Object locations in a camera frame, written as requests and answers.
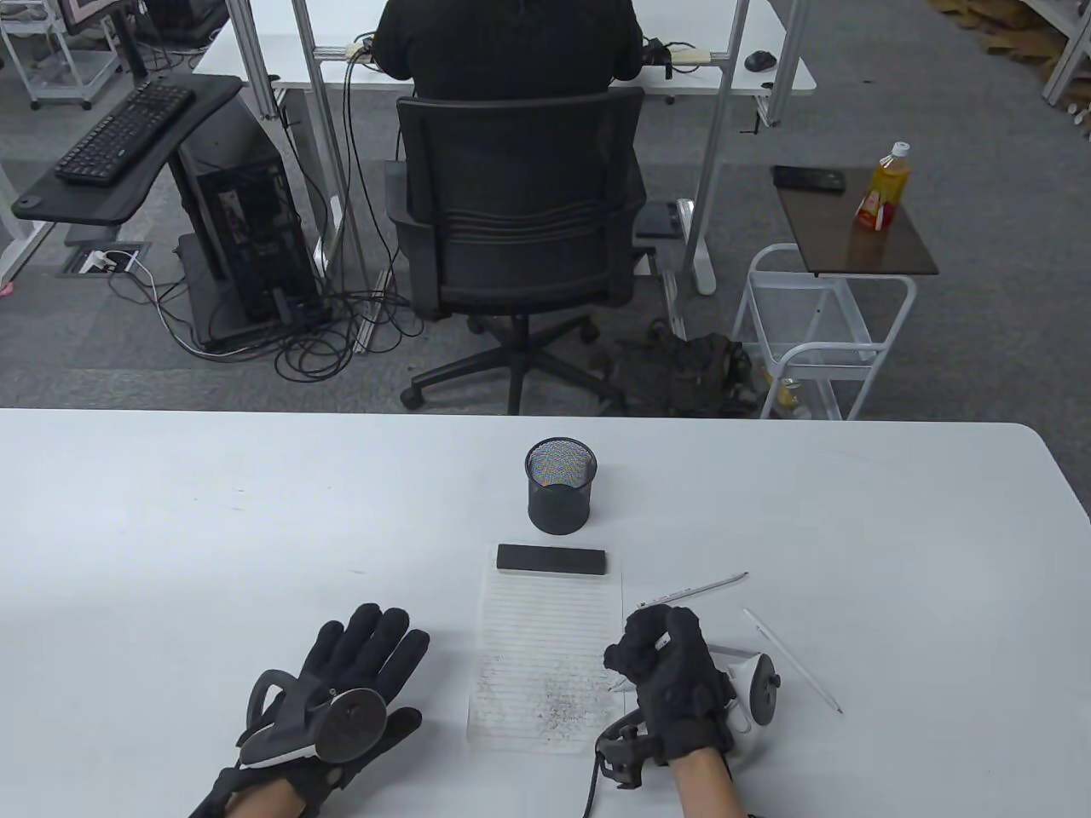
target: keyboard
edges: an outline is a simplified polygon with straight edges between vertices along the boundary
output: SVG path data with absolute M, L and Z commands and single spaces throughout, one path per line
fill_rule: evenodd
M 185 110 L 192 88 L 148 80 L 91 129 L 91 133 L 53 167 L 58 179 L 72 184 L 112 184 L 155 144 L 159 133 Z

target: smartphone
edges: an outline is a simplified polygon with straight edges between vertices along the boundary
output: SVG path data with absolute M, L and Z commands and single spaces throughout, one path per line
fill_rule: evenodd
M 818 193 L 844 193 L 844 173 L 824 168 L 793 168 L 772 166 L 772 183 L 789 190 L 810 190 Z
M 588 574 L 601 577 L 607 573 L 607 552 L 597 549 L 501 543 L 496 548 L 496 567 L 502 570 Z

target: paper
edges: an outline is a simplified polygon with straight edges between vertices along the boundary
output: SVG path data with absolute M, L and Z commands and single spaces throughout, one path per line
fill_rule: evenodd
M 624 712 L 602 651 L 623 618 L 621 573 L 604 577 L 490 567 L 467 737 L 475 747 L 585 753 Z

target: computer tower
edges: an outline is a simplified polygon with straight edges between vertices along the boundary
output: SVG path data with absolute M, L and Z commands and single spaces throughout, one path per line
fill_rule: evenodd
M 228 20 L 225 0 L 144 0 L 136 8 L 136 34 L 155 46 L 204 48 Z
M 208 237 L 212 274 L 235 284 L 254 323 L 308 324 L 321 312 L 317 282 L 279 152 L 239 99 L 179 148 Z

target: hand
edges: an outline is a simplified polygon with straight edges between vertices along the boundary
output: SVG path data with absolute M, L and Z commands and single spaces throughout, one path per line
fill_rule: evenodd
M 389 707 L 424 658 L 428 643 L 428 634 L 409 630 L 409 615 L 405 611 L 392 608 L 384 613 L 379 605 L 368 603 L 356 610 L 347 627 L 339 622 L 322 626 L 314 647 L 303 661 L 302 673 L 321 679 L 324 695 L 331 698 L 363 687 L 375 690 Z M 238 746 L 276 720 L 284 698 L 281 693 L 273 700 L 257 723 L 239 737 Z M 260 769 L 229 767 L 220 771 L 212 792 L 192 818 L 218 818 L 224 815 L 232 794 L 278 779 L 291 784 L 307 805 L 303 816 L 313 817 L 334 787 L 344 790 L 364 767 L 416 732 L 420 723 L 419 710 L 395 710 L 387 717 L 379 742 L 359 758 L 341 765 L 326 763 L 310 756 Z
M 663 634 L 670 642 L 656 650 Z M 635 611 L 621 641 L 607 648 L 603 664 L 636 685 L 648 734 L 662 743 L 664 760 L 706 747 L 722 754 L 734 746 L 726 708 L 735 691 L 712 663 L 690 609 L 652 605 Z
M 428 643 L 429 636 L 423 630 L 409 630 L 409 614 L 405 611 L 391 608 L 384 613 L 374 602 L 369 602 L 356 610 L 347 627 L 339 622 L 327 622 L 322 626 L 314 647 L 303 660 L 302 672 L 322 679 L 331 696 L 365 687 L 375 690 L 389 707 L 424 658 Z M 281 693 L 262 714 L 261 722 L 239 736 L 237 746 L 241 746 L 262 726 L 272 724 L 283 700 Z M 416 732 L 420 723 L 419 710 L 395 710 L 387 717 L 382 738 L 360 758 L 339 768 L 323 765 L 316 759 L 308 761 L 323 768 L 320 778 L 325 782 L 335 783 L 344 790 L 360 770 L 400 744 Z M 310 801 L 304 793 L 300 792 L 300 795 Z

